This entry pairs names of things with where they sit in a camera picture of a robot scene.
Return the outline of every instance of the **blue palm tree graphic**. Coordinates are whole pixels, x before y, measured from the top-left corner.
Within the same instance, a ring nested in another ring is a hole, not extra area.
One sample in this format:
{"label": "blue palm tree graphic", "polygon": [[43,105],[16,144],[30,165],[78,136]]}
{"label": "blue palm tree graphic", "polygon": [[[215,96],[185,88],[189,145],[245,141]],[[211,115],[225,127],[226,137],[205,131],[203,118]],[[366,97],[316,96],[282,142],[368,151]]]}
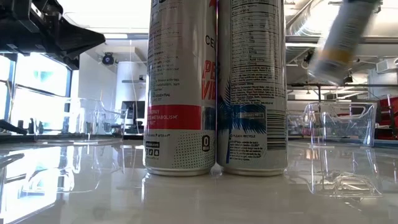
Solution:
{"label": "blue palm tree graphic", "polygon": [[[240,118],[240,113],[263,113],[263,118]],[[226,163],[229,163],[230,142],[232,129],[242,129],[265,134],[266,126],[266,107],[264,105],[231,105],[231,84],[228,80],[224,96],[218,97],[218,134],[223,134],[228,130],[228,148],[226,153]]]}

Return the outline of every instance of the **black machine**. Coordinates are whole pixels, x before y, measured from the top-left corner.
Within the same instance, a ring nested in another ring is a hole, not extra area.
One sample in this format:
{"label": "black machine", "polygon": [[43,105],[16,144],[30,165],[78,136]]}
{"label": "black machine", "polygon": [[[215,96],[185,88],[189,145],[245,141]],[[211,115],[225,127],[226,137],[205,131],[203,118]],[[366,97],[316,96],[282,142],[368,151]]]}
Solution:
{"label": "black machine", "polygon": [[0,54],[45,53],[79,69],[81,53],[105,42],[103,34],[71,25],[57,0],[0,0]]}

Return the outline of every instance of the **aluminum can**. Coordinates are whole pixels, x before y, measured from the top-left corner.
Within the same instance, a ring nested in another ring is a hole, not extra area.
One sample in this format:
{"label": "aluminum can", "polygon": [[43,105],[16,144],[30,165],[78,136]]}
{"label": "aluminum can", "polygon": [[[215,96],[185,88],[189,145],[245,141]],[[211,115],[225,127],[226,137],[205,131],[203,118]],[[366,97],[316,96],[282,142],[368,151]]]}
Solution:
{"label": "aluminum can", "polygon": [[216,0],[152,0],[144,165],[189,176],[215,164]]}
{"label": "aluminum can", "polygon": [[217,163],[241,175],[287,167],[285,27],[281,0],[218,3]]}
{"label": "aluminum can", "polygon": [[323,83],[344,85],[348,67],[379,0],[344,0],[330,32],[309,67]]}

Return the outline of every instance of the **white tabletop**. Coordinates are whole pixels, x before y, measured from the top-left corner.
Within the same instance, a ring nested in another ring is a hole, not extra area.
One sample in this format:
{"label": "white tabletop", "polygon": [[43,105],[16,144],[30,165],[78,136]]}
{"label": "white tabletop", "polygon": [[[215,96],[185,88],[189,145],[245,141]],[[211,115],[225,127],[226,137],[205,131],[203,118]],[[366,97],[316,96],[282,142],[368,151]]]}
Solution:
{"label": "white tabletop", "polygon": [[[125,144],[123,155],[103,146],[95,152],[73,147],[11,152],[25,158],[7,167],[4,223],[398,223],[398,151],[376,149],[383,197],[336,198],[312,194],[307,184],[284,176],[241,177],[223,174],[218,166],[198,177],[150,175],[142,165],[142,142]],[[52,171],[38,171],[66,160],[74,163],[69,183],[74,187],[56,193]],[[47,174],[35,183],[41,190],[32,190],[28,180],[38,173]]]}

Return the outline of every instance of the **can label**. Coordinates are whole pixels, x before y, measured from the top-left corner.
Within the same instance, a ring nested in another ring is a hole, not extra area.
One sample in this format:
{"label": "can label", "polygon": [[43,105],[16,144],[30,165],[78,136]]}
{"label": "can label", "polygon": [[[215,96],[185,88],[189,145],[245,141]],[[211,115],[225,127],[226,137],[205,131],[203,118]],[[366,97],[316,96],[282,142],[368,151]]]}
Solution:
{"label": "can label", "polygon": [[148,74],[145,165],[214,165],[215,0],[152,0]]}
{"label": "can label", "polygon": [[345,0],[310,74],[333,85],[343,85],[361,36],[378,0]]}
{"label": "can label", "polygon": [[286,155],[283,4],[219,1],[217,162],[281,169]]}

